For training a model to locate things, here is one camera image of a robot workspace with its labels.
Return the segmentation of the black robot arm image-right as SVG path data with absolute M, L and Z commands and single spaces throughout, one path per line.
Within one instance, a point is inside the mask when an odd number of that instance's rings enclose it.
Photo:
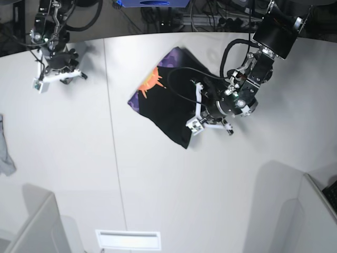
M 287 58 L 305 22 L 305 18 L 288 15 L 276 1 L 270 1 L 252 39 L 235 39 L 227 45 L 220 65 L 220 76 L 199 71 L 202 78 L 192 81 L 195 85 L 195 113 L 186 122 L 186 127 L 193 133 L 205 127 L 232 131 L 227 117 L 251 115 L 258 105 L 255 98 L 257 92 L 272 77 L 275 59 Z M 246 44 L 257 50 L 247 52 L 242 65 L 229 70 L 229 75 L 225 76 L 226 59 L 236 44 Z

